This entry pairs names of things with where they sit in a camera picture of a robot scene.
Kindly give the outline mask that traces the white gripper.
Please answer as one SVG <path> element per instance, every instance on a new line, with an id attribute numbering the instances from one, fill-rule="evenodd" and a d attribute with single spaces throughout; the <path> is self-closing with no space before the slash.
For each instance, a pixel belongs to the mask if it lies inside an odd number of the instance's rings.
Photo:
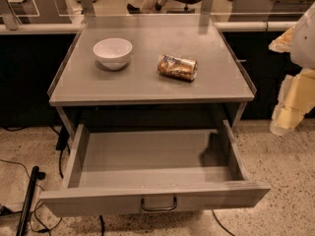
<path id="1" fill-rule="evenodd" d="M 291 27 L 274 39 L 269 49 L 279 53 L 289 52 L 294 29 Z M 296 76 L 287 75 L 281 85 L 270 131 L 278 136 L 292 132 L 314 107 L 315 70 L 304 68 Z"/>

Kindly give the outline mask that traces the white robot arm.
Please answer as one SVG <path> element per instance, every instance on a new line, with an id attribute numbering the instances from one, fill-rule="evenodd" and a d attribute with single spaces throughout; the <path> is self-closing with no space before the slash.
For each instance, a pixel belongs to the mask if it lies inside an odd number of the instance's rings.
<path id="1" fill-rule="evenodd" d="M 272 41 L 269 49 L 290 54 L 302 70 L 286 76 L 274 108 L 270 131 L 278 136 L 292 132 L 315 108 L 315 3 L 298 22 Z"/>

